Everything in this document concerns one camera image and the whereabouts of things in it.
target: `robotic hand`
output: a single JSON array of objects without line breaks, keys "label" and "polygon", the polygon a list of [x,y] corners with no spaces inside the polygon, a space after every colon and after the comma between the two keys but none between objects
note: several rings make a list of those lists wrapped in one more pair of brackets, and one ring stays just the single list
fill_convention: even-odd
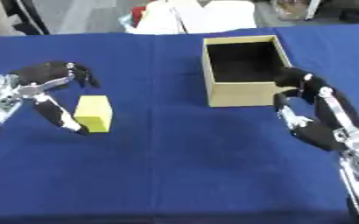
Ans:
[{"label": "robotic hand", "polygon": [[87,135],[88,128],[76,122],[47,91],[67,87],[69,81],[78,81],[84,88],[89,83],[99,87],[98,80],[81,65],[61,61],[29,66],[10,74],[0,74],[0,127],[23,104],[33,101],[34,108],[50,123]]},{"label": "robotic hand", "polygon": [[[291,87],[274,95],[274,107],[291,134],[323,149],[337,151],[341,178],[348,189],[348,208],[359,222],[359,115],[346,96],[322,78],[298,68],[284,68],[275,83]],[[314,105],[317,119],[295,115],[288,100],[299,97]]]}]

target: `yellow cube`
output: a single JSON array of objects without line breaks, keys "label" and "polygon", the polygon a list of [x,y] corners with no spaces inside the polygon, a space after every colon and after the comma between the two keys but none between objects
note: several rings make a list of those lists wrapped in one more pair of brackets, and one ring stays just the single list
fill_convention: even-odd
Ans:
[{"label": "yellow cube", "polygon": [[74,119],[89,132],[109,132],[113,110],[106,95],[82,95]]}]

